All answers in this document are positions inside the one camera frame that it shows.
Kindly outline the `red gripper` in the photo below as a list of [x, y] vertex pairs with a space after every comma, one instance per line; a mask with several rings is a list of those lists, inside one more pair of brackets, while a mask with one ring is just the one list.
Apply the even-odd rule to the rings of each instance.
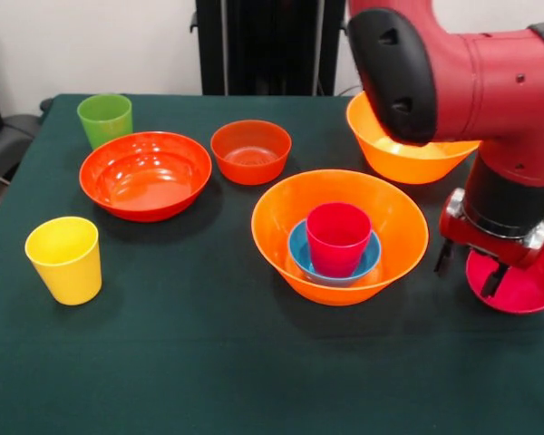
[[510, 266], [527, 268], [538, 259], [544, 249], [544, 221], [524, 237], [498, 237], [470, 222], [464, 211], [464, 198], [465, 190], [456, 188], [443, 206], [439, 229], [445, 240], [433, 271], [437, 276], [446, 273], [455, 244], [471, 247], [499, 262], [481, 289], [482, 298], [494, 297]]

